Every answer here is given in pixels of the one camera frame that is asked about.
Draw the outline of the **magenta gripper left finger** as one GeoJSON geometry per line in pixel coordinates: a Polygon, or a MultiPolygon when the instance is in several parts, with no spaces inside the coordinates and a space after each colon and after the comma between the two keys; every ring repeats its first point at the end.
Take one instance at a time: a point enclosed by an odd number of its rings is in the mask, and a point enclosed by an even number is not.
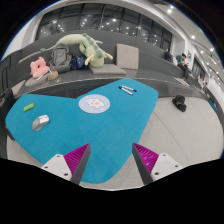
{"type": "Polygon", "coordinates": [[[79,185],[90,154],[90,144],[85,144],[66,155],[56,154],[42,166],[42,169],[79,185]]]}

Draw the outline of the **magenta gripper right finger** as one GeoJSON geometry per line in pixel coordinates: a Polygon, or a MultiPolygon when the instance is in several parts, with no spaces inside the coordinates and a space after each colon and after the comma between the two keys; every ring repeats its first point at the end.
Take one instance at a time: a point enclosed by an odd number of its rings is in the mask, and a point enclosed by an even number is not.
{"type": "Polygon", "coordinates": [[[157,154],[137,143],[132,145],[132,154],[144,185],[182,169],[168,154],[157,154]]]}

